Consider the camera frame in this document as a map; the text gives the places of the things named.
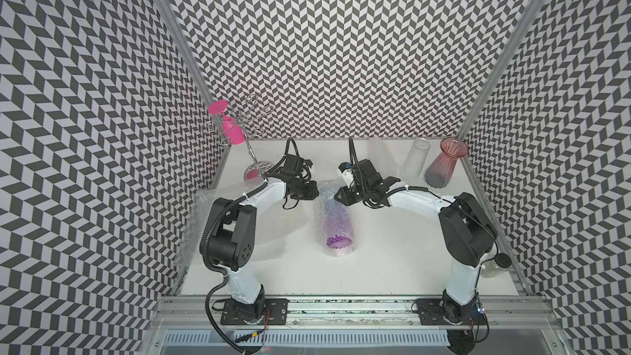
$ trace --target pink glass vase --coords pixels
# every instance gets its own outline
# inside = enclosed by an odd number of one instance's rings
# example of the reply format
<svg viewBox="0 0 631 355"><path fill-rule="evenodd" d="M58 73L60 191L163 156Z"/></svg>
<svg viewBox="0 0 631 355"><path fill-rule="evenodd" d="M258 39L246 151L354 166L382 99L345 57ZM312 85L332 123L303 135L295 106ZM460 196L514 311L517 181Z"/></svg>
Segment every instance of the pink glass vase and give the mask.
<svg viewBox="0 0 631 355"><path fill-rule="evenodd" d="M425 170L425 182L434 188L449 184L458 159L467 156L469 147L457 138L448 137L440 142L440 155Z"/></svg>

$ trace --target jar lid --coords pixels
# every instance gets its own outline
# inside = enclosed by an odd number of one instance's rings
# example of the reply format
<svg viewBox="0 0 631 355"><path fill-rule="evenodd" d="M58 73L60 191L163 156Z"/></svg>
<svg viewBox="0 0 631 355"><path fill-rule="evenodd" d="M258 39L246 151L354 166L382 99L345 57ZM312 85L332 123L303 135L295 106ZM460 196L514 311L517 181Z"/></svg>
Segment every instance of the jar lid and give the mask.
<svg viewBox="0 0 631 355"><path fill-rule="evenodd" d="M505 253L499 253L495 256L495 263L502 269L508 269L511 265L510 257Z"/></svg>

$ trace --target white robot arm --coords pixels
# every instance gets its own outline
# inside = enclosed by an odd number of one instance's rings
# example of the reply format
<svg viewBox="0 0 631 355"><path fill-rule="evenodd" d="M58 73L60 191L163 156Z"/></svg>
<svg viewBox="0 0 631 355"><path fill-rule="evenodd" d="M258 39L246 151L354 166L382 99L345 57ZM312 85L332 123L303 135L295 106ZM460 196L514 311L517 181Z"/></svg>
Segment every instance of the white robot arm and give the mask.
<svg viewBox="0 0 631 355"><path fill-rule="evenodd" d="M451 277L442 294L442 316L449 323L468 320L477 300L480 264L491 251L497 233L469 193L436 195L423 186L408 186L395 177L382 178L372 163L357 160L349 139L351 162L339 165L346 186L335 199L344 205L362 201L371 208L400 207L440 221L447 251L453 257Z"/></svg>
<svg viewBox="0 0 631 355"><path fill-rule="evenodd" d="M288 154L290 142L295 155ZM318 196L311 180L309 160L301 158L293 139L287 140L283 158L265 173L264 183L240 198L218 198L210 209L199 252L209 270L224 274L230 286L237 319L257 323L263 314L265 291L248 261L254 249L256 219L272 204L291 197L311 201ZM225 226L235 223L232 230Z"/></svg>

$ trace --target white table surface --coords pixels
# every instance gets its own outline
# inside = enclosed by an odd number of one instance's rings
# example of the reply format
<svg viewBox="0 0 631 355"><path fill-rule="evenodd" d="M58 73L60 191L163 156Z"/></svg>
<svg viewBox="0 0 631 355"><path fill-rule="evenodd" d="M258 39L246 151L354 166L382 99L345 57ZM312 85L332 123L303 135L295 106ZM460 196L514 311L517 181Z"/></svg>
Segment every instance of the white table surface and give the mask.
<svg viewBox="0 0 631 355"><path fill-rule="evenodd" d="M300 156L313 161L312 174L316 181L336 179L336 168L349 160L347 140L299 140L296 143ZM396 165L402 165L412 140L384 140L384 143ZM440 140L430 140L430 143L432 147L423 170L440 152ZM251 144L259 161L277 162L285 150L285 141L281 140L257 140ZM359 160L369 157L368 145L368 140L355 141ZM251 163L245 144L232 146L218 188L242 183L244 170ZM398 175L397 167L377 170L383 177ZM421 179L414 185L427 184ZM473 194L460 162L445 188L430 189L445 195ZM302 210L294 213L295 216L281 216L284 219L306 219L307 222L298 223L302 227L279 243L272 259L260 260L255 247L249 264L254 267L267 295L442 294L449 280L452 258L445 247L438 218L428 219L395 207L373 210L361 203L349 208L355 225L355 250L351 255L340 257L326 255L316 243L312 201L301 201L296 210ZM281 211L276 205L268 211L271 210ZM257 226L257 229L264 230L264 227ZM269 252L269 247L264 248L260 247L261 253ZM180 294L205 295L220 281L221 276L207 270L196 253ZM478 292L482 295L517 295L508 273L493 279L480 278ZM226 287L217 293L226 294L229 290Z"/></svg>

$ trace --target chevron patterned wall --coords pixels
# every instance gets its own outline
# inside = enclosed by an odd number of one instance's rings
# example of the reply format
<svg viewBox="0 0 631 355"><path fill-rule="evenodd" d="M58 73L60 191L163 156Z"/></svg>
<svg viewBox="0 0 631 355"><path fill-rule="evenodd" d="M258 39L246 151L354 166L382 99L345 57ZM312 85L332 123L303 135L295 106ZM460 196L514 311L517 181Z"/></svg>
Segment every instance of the chevron patterned wall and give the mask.
<svg viewBox="0 0 631 355"><path fill-rule="evenodd" d="M580 354L631 354L630 0L548 0L469 143Z"/></svg>
<svg viewBox="0 0 631 355"><path fill-rule="evenodd" d="M170 0L212 93L275 108L263 137L456 134L527 1Z"/></svg>
<svg viewBox="0 0 631 355"><path fill-rule="evenodd" d="M207 114L150 0L0 14L0 353L134 350L213 174Z"/></svg>

